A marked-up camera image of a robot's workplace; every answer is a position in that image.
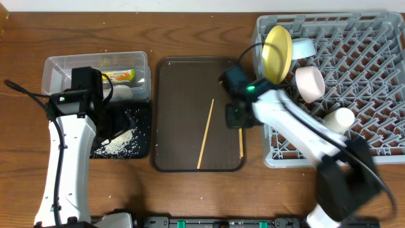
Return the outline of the white napkin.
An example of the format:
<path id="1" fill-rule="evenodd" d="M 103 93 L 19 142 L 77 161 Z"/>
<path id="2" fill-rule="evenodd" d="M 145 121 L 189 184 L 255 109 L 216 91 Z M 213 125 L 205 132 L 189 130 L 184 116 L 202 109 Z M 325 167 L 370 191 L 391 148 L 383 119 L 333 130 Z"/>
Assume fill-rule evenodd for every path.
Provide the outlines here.
<path id="1" fill-rule="evenodd" d="M 132 91 L 129 86 L 126 85 L 115 85 L 113 87 L 113 95 L 110 102 L 115 101 L 127 101 L 132 99 Z"/>

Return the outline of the green snack wrapper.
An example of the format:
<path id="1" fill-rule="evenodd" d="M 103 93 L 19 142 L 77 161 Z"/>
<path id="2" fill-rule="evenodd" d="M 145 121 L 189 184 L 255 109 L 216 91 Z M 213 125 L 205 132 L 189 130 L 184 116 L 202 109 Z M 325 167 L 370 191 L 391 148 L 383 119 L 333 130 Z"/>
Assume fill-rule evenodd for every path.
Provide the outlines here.
<path id="1" fill-rule="evenodd" d="M 131 82 L 135 78 L 134 69 L 112 70 L 102 72 L 102 74 L 105 74 L 113 83 Z"/>

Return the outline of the pink white bowl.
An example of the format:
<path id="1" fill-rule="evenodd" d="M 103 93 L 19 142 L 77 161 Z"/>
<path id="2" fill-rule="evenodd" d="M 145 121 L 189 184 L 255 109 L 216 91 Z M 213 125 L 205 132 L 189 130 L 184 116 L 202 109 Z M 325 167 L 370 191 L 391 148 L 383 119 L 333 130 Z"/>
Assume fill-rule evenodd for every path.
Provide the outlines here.
<path id="1" fill-rule="evenodd" d="M 312 103 L 325 94 L 323 76 L 315 66 L 297 68 L 295 78 L 299 94 L 306 103 Z"/>

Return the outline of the yellow plate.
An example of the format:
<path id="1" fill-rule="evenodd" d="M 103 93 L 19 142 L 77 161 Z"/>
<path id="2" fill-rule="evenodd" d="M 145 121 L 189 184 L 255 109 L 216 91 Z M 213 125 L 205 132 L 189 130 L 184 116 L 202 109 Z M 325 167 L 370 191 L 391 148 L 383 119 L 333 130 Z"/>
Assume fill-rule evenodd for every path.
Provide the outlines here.
<path id="1" fill-rule="evenodd" d="M 268 33 L 262 52 L 265 77 L 279 84 L 286 77 L 292 63 L 292 38 L 280 25 Z"/>

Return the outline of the light blue bowl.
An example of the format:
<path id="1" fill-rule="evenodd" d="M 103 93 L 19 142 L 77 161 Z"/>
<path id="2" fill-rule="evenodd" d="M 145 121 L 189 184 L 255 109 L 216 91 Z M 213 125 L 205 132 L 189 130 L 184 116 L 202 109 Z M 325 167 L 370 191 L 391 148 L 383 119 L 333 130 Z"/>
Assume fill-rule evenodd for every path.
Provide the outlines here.
<path id="1" fill-rule="evenodd" d="M 292 60 L 308 58 L 316 54 L 316 48 L 312 39 L 299 38 L 292 40 Z"/>

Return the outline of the cream white cup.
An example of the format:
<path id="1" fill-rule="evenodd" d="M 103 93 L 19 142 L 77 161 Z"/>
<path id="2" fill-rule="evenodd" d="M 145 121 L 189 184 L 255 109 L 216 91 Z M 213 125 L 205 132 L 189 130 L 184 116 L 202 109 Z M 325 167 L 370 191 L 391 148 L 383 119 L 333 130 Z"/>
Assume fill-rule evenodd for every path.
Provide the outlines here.
<path id="1" fill-rule="evenodd" d="M 329 113 L 324 119 L 323 124 L 328 129 L 343 134 L 355 121 L 354 113 L 348 108 L 339 108 Z"/>

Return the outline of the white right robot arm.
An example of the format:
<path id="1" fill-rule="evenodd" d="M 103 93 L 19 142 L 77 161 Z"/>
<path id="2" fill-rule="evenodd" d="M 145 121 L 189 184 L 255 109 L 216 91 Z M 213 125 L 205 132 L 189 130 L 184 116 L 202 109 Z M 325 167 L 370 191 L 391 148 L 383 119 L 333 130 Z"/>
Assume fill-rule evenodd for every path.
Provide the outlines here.
<path id="1" fill-rule="evenodd" d="M 350 140 L 317 122 L 266 79 L 251 80 L 239 66 L 218 79 L 232 101 L 225 107 L 230 129 L 268 125 L 299 150 L 316 169 L 316 207 L 308 227 L 343 227 L 376 196 L 381 180 L 368 143 Z"/>

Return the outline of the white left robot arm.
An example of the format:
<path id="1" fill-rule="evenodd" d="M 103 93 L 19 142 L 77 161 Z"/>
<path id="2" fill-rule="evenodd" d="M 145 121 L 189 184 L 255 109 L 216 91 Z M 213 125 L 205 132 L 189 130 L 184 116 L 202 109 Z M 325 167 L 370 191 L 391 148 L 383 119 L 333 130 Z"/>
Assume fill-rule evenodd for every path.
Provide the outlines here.
<path id="1" fill-rule="evenodd" d="M 93 227 L 88 206 L 93 149 L 135 127 L 128 110 L 103 94 L 106 75 L 90 66 L 72 70 L 72 84 L 45 105 L 51 137 L 46 185 L 35 227 Z"/>

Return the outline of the grey dishwasher rack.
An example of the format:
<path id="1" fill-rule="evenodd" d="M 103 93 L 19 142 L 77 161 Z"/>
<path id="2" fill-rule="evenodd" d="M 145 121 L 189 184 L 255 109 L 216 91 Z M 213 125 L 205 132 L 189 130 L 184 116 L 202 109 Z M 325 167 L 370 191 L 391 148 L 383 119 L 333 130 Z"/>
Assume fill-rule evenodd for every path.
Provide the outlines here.
<path id="1" fill-rule="evenodd" d="M 363 137 L 377 164 L 404 162 L 404 18 L 397 12 L 264 15 L 257 19 L 252 43 L 254 71 L 265 75 L 259 45 L 274 26 L 311 39 L 316 53 L 291 63 L 282 87 L 318 121 L 348 108 L 355 121 L 348 138 Z M 325 95 L 305 103 L 295 82 L 300 67 L 314 66 L 325 81 Z"/>

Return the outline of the pile of rice grains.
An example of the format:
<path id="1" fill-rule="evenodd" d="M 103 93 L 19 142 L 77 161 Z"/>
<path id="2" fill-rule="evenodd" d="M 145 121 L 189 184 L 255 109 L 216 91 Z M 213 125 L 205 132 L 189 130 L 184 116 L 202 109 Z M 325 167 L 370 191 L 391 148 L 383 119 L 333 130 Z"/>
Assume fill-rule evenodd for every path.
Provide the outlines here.
<path id="1" fill-rule="evenodd" d="M 139 159 L 147 156 L 150 133 L 135 127 L 109 144 L 90 152 L 92 159 Z"/>

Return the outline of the black plastic bin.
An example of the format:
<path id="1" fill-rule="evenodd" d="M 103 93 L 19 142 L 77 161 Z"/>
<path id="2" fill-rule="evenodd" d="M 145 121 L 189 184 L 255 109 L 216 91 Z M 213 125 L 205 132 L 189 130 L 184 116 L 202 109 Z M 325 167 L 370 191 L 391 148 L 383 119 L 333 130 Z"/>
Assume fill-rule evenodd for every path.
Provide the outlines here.
<path id="1" fill-rule="evenodd" d="M 152 127 L 150 102 L 121 101 L 106 107 L 107 122 L 98 130 L 92 159 L 139 159 L 149 153 Z"/>

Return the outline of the clear plastic bin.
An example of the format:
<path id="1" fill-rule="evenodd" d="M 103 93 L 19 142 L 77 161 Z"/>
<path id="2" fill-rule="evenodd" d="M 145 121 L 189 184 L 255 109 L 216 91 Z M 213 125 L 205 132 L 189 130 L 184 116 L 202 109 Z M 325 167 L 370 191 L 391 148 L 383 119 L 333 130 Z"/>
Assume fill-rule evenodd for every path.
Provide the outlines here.
<path id="1" fill-rule="evenodd" d="M 148 102 L 150 100 L 151 73 L 147 54 L 143 51 L 49 57 L 44 65 L 41 92 L 50 95 L 69 89 L 72 84 L 72 70 L 79 67 L 92 67 L 100 72 L 134 69 L 135 78 L 131 82 L 109 85 L 108 81 L 103 79 L 104 96 L 113 91 L 114 86 L 125 85 L 131 88 L 133 96 L 127 101 Z"/>

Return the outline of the dark brown serving tray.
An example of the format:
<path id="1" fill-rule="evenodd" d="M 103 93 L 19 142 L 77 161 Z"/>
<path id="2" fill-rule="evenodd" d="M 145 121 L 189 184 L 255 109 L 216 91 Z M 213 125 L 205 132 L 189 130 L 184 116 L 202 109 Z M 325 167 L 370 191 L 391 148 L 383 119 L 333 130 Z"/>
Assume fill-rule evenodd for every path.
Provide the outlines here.
<path id="1" fill-rule="evenodd" d="M 225 123 L 230 97 L 218 82 L 229 56 L 168 56 L 156 68 L 156 137 L 151 162 L 160 172 L 234 172 L 242 168 L 239 130 Z M 215 99 L 201 168 L 204 130 Z"/>

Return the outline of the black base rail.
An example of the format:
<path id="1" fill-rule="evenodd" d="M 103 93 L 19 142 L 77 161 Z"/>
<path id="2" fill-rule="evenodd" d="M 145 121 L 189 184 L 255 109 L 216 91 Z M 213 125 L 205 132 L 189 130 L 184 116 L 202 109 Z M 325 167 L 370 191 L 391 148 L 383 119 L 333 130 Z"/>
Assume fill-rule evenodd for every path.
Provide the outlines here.
<path id="1" fill-rule="evenodd" d="M 168 218 L 148 217 L 129 222 L 123 215 L 112 214 L 93 219 L 96 227 L 144 227 L 144 228 L 300 228 L 307 225 L 299 218 L 275 219 L 220 219 L 220 218 Z"/>

